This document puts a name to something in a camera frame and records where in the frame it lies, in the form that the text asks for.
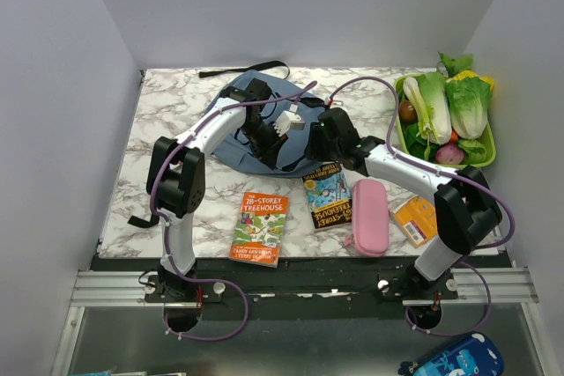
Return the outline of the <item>blue student backpack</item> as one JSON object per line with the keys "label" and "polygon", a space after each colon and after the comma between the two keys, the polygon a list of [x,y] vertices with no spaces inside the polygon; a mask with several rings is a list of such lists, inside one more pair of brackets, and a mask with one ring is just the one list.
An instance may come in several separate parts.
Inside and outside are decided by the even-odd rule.
{"label": "blue student backpack", "polygon": [[[278,154],[276,169],[270,169],[259,163],[250,150],[248,139],[240,130],[228,135],[212,152],[211,155],[215,155],[219,161],[238,172],[294,178],[305,175],[317,164],[316,161],[306,159],[304,151],[308,143],[309,127],[325,111],[326,105],[323,100],[286,79],[268,75],[269,69],[279,67],[281,64],[280,61],[271,61],[237,69],[238,76],[220,90],[205,110],[206,114],[227,87],[232,85],[244,89],[254,78],[264,81],[272,90],[274,100],[267,102],[261,112],[261,116],[267,123],[274,123],[291,104],[298,105],[298,114],[305,120],[305,127],[303,130],[290,130],[284,135],[287,140]],[[149,219],[136,216],[129,219],[130,225],[138,228],[151,228],[159,221],[160,219],[153,213]]]}

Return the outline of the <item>black storey treehouse book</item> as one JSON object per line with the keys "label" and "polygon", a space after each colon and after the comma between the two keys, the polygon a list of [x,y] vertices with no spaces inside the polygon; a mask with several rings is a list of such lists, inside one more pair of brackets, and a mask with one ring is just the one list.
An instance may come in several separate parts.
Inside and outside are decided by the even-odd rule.
{"label": "black storey treehouse book", "polygon": [[316,230],[352,221],[351,190],[339,163],[327,163],[301,177],[309,213]]}

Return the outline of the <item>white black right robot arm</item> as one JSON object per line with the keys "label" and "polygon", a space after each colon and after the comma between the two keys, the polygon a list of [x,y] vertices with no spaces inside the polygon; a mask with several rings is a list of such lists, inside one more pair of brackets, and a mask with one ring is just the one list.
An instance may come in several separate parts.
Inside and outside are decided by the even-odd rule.
{"label": "white black right robot arm", "polygon": [[321,113],[310,125],[307,159],[334,161],[366,177],[386,180],[427,199],[435,208],[438,235],[391,288],[398,296],[427,297],[437,280],[501,222],[500,207],[479,169],[450,173],[442,166],[404,156],[374,136],[360,136],[341,108]]}

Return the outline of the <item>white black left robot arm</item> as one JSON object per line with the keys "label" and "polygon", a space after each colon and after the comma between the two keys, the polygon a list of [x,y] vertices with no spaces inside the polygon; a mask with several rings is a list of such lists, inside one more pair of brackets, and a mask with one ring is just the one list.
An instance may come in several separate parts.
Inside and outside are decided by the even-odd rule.
{"label": "white black left robot arm", "polygon": [[271,88],[256,78],[244,89],[231,85],[186,133],[161,137],[153,146],[146,189],[151,211],[163,229],[158,275],[160,284],[177,301],[189,299],[197,289],[189,274],[196,263],[192,224],[204,199],[205,161],[228,135],[240,130],[259,163],[274,169],[287,137],[261,116],[264,105],[273,100]]}

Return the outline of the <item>orange storey treehouse book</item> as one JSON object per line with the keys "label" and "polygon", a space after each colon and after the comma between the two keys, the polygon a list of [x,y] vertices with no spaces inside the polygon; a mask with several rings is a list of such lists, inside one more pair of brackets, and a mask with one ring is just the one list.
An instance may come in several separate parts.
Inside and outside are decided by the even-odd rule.
{"label": "orange storey treehouse book", "polygon": [[241,201],[229,259],[276,268],[288,204],[287,196],[247,191]]}

